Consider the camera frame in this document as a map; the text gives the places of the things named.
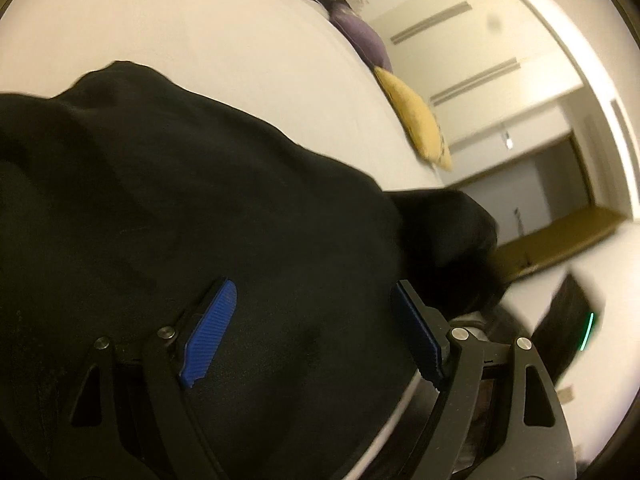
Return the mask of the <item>black denim pants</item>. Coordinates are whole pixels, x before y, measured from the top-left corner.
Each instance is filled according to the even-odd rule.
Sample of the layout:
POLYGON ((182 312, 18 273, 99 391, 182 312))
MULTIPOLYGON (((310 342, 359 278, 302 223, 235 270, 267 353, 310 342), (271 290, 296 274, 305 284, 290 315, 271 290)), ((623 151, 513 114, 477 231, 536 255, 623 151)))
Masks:
POLYGON ((345 478, 416 376, 394 285, 445 318, 480 310, 496 245, 466 194, 385 192, 149 67, 6 93, 2 477, 172 478, 142 344, 227 280, 230 323, 182 393, 216 471, 345 478))

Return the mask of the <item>yellow cushion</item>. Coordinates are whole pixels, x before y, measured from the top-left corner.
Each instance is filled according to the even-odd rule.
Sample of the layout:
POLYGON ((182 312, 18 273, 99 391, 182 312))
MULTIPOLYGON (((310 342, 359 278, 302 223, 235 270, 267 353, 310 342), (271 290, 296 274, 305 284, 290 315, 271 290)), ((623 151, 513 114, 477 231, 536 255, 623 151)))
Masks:
POLYGON ((416 154, 426 162, 452 170, 449 146, 442 130, 423 99, 397 76, 375 66, 374 76, 406 130, 416 154))

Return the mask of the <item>purple cushion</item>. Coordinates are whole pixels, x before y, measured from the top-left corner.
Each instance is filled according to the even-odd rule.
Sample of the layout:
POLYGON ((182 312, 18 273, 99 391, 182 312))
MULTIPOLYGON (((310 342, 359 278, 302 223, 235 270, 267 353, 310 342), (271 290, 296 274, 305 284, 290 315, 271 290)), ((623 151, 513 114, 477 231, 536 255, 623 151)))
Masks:
POLYGON ((393 71, 381 37, 347 4, 332 3, 330 23, 348 40, 368 67, 379 67, 390 73, 393 71))

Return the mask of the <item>white wardrobe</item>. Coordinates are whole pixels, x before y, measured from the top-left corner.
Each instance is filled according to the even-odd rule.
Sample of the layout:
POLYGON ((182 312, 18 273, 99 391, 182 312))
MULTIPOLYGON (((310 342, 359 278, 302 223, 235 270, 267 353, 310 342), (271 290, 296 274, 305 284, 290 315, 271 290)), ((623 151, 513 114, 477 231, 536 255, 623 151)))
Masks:
POLYGON ((369 0, 364 18, 450 145, 448 184, 572 140, 600 206, 639 215, 639 147, 614 80, 554 0, 369 0))

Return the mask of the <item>white bed mattress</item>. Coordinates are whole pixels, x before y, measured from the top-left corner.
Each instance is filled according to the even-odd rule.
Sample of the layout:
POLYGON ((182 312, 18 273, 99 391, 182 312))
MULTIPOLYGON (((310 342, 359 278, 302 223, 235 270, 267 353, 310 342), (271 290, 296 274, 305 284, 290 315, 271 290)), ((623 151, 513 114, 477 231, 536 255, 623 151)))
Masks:
POLYGON ((304 0, 16 0, 1 97, 51 99, 117 62, 256 117, 385 192, 436 182, 374 77, 304 0))

